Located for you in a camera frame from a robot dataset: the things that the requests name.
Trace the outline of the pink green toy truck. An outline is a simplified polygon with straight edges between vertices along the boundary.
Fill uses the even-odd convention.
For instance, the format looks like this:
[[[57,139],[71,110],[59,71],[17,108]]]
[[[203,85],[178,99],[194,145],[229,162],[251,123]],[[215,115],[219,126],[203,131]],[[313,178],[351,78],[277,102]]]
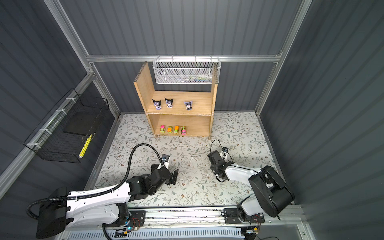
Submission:
[[[186,135],[187,134],[187,129],[186,129],[185,126],[181,127],[181,132],[182,132],[182,135]]]

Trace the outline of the pink green toy car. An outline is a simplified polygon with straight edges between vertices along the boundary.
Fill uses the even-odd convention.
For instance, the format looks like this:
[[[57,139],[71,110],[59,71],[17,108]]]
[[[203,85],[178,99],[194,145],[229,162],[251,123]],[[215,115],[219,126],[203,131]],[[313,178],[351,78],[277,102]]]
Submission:
[[[161,125],[160,133],[161,133],[161,134],[164,134],[165,131],[166,131],[166,127],[165,127],[165,125]]]

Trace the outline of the black purple figurine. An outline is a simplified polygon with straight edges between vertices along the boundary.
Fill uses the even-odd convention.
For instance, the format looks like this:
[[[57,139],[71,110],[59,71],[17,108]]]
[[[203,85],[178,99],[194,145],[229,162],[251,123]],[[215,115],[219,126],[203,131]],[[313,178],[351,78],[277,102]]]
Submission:
[[[153,104],[154,104],[154,107],[156,110],[161,110],[162,109],[162,106],[161,106],[161,102],[162,101],[156,101],[156,100],[152,100],[153,101]]]
[[[165,98],[165,102],[166,102],[166,105],[167,105],[167,107],[168,108],[170,108],[170,109],[172,109],[173,108],[173,101],[174,101],[174,99],[167,99],[167,98]]]
[[[192,110],[193,101],[189,101],[189,102],[184,101],[184,104],[185,104],[187,111]]]

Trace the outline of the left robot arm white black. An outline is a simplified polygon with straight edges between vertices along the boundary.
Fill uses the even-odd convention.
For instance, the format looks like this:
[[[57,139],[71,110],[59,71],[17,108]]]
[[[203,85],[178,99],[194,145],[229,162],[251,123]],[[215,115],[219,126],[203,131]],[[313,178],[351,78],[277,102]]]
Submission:
[[[69,192],[66,187],[56,189],[48,198],[30,203],[26,214],[38,221],[37,239],[58,235],[66,228],[98,225],[110,239],[107,228],[121,228],[129,233],[144,225],[145,211],[130,211],[127,203],[153,196],[163,185],[174,185],[179,171],[170,172],[168,155],[159,155],[158,164],[150,174],[130,177],[133,155],[129,156],[126,174],[114,186],[89,191]]]

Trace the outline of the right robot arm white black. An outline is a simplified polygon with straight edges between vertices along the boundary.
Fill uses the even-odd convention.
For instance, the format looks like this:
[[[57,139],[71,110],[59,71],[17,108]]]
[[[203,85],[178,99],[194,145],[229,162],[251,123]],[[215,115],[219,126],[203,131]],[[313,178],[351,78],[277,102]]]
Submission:
[[[237,215],[241,222],[266,214],[272,218],[278,217],[292,201],[295,200],[293,191],[288,184],[271,166],[261,169],[251,169],[226,162],[225,152],[214,151],[208,154],[210,169],[219,182],[240,182],[253,190],[254,195],[245,198],[237,206]]]

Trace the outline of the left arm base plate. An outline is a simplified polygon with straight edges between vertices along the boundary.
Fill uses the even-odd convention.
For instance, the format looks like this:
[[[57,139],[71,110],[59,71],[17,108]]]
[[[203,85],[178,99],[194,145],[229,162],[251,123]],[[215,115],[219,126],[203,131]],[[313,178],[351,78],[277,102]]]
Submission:
[[[130,211],[119,220],[118,226],[129,229],[142,227],[145,222],[146,213],[146,211]]]

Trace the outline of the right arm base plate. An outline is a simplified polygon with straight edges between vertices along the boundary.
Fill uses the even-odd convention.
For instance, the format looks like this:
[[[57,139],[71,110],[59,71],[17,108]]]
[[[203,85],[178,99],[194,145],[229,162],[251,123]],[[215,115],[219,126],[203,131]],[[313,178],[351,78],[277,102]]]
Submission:
[[[226,224],[263,224],[265,222],[263,213],[249,216],[240,208],[224,208],[221,216],[224,217]]]

